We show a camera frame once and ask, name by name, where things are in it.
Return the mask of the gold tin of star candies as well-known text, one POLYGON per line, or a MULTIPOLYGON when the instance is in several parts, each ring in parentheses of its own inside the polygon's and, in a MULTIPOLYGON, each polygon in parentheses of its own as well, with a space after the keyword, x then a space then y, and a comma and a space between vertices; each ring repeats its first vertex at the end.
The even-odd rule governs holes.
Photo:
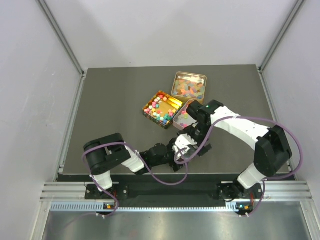
POLYGON ((160 90, 142 107, 142 114, 163 129, 168 129, 183 106, 182 101, 160 90))

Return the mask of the gold tin of pastel gummies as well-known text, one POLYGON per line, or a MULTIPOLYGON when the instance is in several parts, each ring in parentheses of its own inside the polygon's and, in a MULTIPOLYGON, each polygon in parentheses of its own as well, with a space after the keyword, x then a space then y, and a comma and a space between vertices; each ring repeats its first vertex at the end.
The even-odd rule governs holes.
POLYGON ((171 95, 186 103, 189 100, 204 102, 207 76, 203 74, 178 71, 175 74, 171 95))

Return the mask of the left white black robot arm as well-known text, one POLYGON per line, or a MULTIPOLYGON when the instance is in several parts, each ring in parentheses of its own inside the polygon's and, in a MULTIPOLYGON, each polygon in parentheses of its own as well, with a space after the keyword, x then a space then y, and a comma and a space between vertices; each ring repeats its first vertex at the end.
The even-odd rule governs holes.
POLYGON ((169 165, 174 172, 183 166, 174 160, 173 138, 169 144, 155 144, 149 150, 138 152, 125 144, 120 133, 87 142, 83 146, 82 160, 89 169, 96 192, 102 198, 116 196, 111 170, 122 165, 136 175, 143 175, 154 167, 169 165))

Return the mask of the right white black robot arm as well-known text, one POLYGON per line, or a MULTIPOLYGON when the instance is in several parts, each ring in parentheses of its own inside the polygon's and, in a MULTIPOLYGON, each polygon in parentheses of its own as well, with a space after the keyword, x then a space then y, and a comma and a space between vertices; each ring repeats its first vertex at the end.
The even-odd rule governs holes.
POLYGON ((220 195, 227 201, 245 198, 255 184, 274 177, 292 157, 285 131, 278 125, 267 127, 242 118, 216 100, 206 105, 195 100, 186 112, 196 122, 179 132, 172 147, 176 160, 206 154, 211 149, 206 143, 213 128, 228 132, 254 150, 253 163, 231 184, 220 187, 220 195))

